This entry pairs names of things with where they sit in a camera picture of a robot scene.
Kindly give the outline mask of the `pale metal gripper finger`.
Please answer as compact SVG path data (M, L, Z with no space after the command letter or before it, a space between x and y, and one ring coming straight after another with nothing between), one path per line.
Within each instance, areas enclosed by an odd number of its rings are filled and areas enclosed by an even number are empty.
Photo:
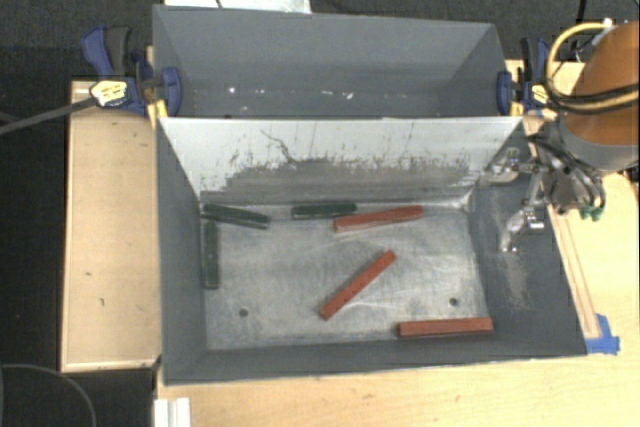
M482 174L483 185L506 185L531 172L528 160L522 158L516 147L501 151Z
M520 236L531 230L542 230L544 227L544 221L537 217L534 208L523 207L511 215L500 229L498 248L501 252L512 252Z

